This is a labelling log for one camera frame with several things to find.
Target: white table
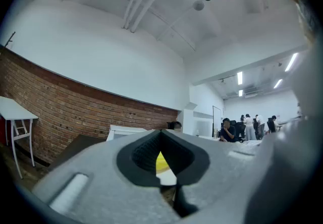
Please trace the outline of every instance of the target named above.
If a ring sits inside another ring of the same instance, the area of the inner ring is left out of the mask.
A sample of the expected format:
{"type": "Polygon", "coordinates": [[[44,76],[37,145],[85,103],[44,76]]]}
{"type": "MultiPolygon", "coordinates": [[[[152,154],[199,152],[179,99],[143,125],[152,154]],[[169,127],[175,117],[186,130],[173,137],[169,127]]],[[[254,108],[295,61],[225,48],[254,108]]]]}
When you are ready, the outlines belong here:
{"type": "Polygon", "coordinates": [[[38,117],[20,106],[17,102],[15,102],[13,99],[1,97],[0,96],[0,115],[6,120],[6,142],[8,145],[8,138],[7,138],[7,121],[11,121],[11,144],[12,144],[12,150],[14,152],[14,158],[17,166],[18,173],[20,175],[20,178],[22,179],[22,175],[19,169],[16,151],[15,151],[15,141],[28,137],[29,136],[29,147],[30,147],[30,155],[31,155],[31,161],[32,165],[35,166],[34,163],[34,157],[32,154],[32,147],[31,147],[31,125],[33,119],[37,119],[38,117]],[[29,120],[29,132],[26,129],[24,120],[29,120]],[[23,127],[16,126],[15,121],[21,121],[23,127]],[[24,129],[24,134],[19,135],[18,129],[24,129]]]}

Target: fluorescent light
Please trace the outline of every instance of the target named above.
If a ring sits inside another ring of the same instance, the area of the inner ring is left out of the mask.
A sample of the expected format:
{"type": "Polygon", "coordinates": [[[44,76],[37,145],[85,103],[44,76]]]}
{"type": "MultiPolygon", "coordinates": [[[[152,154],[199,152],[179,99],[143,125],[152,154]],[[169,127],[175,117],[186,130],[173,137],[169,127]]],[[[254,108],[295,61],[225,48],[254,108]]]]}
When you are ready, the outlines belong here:
{"type": "Polygon", "coordinates": [[[293,54],[289,64],[287,65],[287,68],[286,68],[285,72],[289,71],[289,69],[292,67],[297,55],[298,55],[298,53],[293,54]]]}
{"type": "Polygon", "coordinates": [[[238,75],[238,85],[241,85],[242,84],[242,72],[237,73],[237,75],[238,75]]]}
{"type": "Polygon", "coordinates": [[[276,89],[276,88],[278,87],[278,85],[282,82],[282,80],[283,80],[283,79],[280,79],[280,80],[276,83],[276,85],[274,86],[274,89],[276,89]]]}

